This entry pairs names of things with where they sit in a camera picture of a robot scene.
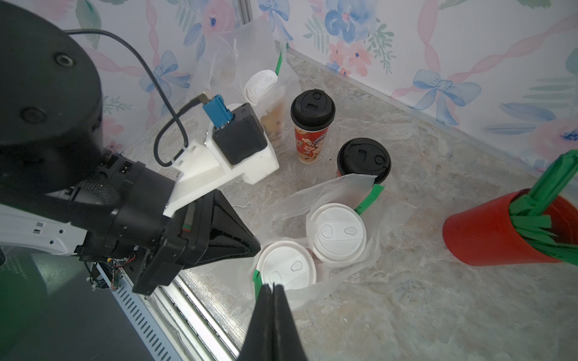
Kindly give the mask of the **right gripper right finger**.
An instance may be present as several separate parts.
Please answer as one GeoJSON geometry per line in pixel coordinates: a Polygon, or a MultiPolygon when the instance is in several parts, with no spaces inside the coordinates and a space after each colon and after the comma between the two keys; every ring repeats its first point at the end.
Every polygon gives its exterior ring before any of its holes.
{"type": "Polygon", "coordinates": [[[301,344],[291,308],[283,286],[275,285],[273,298],[272,359],[306,361],[307,356],[301,344]]]}

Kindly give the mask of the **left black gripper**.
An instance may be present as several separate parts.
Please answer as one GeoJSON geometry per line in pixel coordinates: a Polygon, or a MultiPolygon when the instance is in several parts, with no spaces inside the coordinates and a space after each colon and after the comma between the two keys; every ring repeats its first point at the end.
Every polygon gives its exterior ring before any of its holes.
{"type": "Polygon", "coordinates": [[[198,261],[199,266],[255,257],[261,250],[259,241],[224,194],[214,190],[178,210],[162,225],[161,233],[143,245],[116,240],[108,247],[105,239],[88,233],[83,245],[78,247],[78,256],[91,263],[104,263],[109,258],[125,260],[116,269],[132,272],[132,291],[150,296],[157,287],[171,284],[182,269],[194,264],[187,257],[197,245],[194,227],[201,220],[210,221],[207,247],[198,261]]]}

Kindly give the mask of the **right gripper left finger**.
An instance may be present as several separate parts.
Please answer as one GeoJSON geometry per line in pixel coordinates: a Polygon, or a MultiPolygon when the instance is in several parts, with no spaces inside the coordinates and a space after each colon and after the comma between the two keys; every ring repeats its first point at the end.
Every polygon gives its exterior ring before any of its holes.
{"type": "Polygon", "coordinates": [[[271,287],[261,287],[238,361],[272,360],[273,294],[271,287]]]}

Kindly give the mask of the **white lid cup back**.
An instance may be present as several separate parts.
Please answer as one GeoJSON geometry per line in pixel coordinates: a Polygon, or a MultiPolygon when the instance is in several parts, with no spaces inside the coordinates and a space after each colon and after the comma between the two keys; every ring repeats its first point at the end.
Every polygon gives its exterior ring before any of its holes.
{"type": "Polygon", "coordinates": [[[312,255],[292,241],[267,245],[258,258],[256,270],[264,284],[280,284],[286,290],[301,290],[317,281],[312,255]]]}

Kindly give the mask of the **red cup white lid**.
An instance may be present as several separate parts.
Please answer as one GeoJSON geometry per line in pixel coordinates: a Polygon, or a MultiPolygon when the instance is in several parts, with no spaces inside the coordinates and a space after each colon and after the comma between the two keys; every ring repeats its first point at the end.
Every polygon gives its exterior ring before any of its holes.
{"type": "Polygon", "coordinates": [[[306,234],[313,254],[324,263],[353,263],[367,245],[364,221],[341,203],[329,203],[314,210],[306,220],[306,234]]]}

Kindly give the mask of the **clear plastic carrier bag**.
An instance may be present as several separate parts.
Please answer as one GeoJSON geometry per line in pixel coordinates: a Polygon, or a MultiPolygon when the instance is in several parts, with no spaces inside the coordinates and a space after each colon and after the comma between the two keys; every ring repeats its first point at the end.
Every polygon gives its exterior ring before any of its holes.
{"type": "MultiPolygon", "coordinates": [[[[243,93],[245,84],[259,71],[275,72],[279,52],[265,20],[254,20],[231,32],[215,35],[206,42],[189,95],[208,90],[212,95],[221,95],[227,106],[250,104],[243,93]]],[[[283,140],[275,149],[284,141],[290,103],[301,92],[299,78],[286,59],[278,79],[285,87],[285,106],[283,140]]]]}

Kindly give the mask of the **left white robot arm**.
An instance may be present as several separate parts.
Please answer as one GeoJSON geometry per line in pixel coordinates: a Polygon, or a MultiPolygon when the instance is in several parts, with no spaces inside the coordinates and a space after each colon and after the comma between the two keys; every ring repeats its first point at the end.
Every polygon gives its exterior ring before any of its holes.
{"type": "Polygon", "coordinates": [[[76,256],[141,295],[257,255],[218,188],[176,205],[176,182],[104,148],[101,82],[73,31],[3,2],[1,48],[2,246],[76,256]]]}

